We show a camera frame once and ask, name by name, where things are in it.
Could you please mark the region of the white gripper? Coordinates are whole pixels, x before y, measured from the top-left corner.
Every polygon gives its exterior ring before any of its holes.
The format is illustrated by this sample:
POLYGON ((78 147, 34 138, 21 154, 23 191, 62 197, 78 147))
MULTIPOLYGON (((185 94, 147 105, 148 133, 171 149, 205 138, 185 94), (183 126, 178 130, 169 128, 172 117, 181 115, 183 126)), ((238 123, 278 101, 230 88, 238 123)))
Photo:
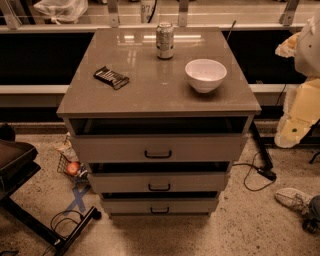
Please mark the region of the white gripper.
MULTIPOLYGON (((283 41, 275 50, 281 57, 294 57, 300 33, 283 41)), ((274 142, 281 148, 292 148, 300 143, 311 127, 320 120, 320 79, 308 79, 298 88, 287 92, 274 142)))

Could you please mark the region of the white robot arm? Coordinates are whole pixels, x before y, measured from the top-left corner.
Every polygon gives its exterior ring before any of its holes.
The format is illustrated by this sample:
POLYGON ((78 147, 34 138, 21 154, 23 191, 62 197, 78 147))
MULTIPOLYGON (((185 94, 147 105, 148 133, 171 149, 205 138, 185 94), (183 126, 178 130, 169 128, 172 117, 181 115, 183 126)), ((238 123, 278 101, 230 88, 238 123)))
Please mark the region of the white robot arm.
POLYGON ((292 148, 320 120, 320 10, 300 32, 281 43, 275 53, 293 57, 295 70, 306 77, 299 87, 286 92, 283 116, 274 137, 278 147, 292 148))

